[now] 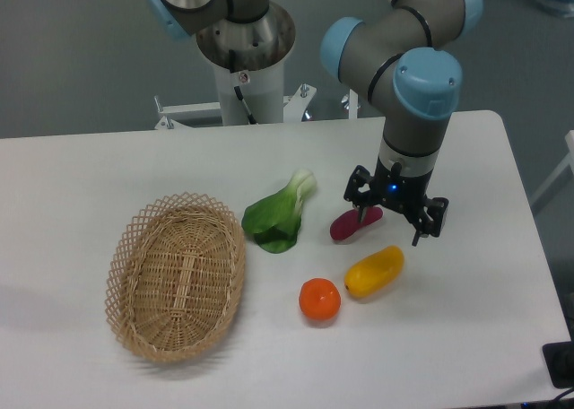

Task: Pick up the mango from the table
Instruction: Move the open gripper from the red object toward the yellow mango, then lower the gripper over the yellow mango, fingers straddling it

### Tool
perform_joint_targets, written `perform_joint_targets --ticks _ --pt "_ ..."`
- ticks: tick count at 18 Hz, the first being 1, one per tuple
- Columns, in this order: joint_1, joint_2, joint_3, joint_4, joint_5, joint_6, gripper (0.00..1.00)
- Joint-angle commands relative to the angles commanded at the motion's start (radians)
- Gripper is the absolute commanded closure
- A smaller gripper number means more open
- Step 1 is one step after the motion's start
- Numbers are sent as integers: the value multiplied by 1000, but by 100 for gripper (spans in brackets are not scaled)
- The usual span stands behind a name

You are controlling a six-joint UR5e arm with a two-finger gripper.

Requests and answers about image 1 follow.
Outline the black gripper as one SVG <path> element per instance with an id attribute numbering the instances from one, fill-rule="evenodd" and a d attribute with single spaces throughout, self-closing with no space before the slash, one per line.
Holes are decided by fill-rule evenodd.
<path id="1" fill-rule="evenodd" d="M 449 201 L 446 197 L 427 198 L 426 191 L 431 172 L 422 176 L 406 177 L 393 173 L 381 161 L 377 162 L 374 177 L 361 165 L 352 172 L 344 190 L 344 200 L 351 203 L 358 213 L 358 223 L 363 223 L 367 211 L 378 202 L 394 212 L 416 212 L 412 225 L 415 233 L 412 246 L 421 238 L 438 238 L 445 224 Z"/>

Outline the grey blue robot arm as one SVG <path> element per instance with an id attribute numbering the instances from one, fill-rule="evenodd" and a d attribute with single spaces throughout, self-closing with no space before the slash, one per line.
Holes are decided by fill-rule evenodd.
<path id="1" fill-rule="evenodd" d="M 388 0 L 391 11 L 367 24 L 346 17 L 326 32 L 323 67 L 385 119 L 377 167 L 357 167 L 344 192 L 360 218 L 382 206 L 412 224 L 416 238 L 437 237 L 448 200 L 427 186 L 462 69 L 445 51 L 470 31 L 483 0 Z M 283 63 L 295 42 L 291 16 L 271 0 L 147 0 L 173 38 L 195 38 L 219 75 L 226 125 L 283 121 Z"/>

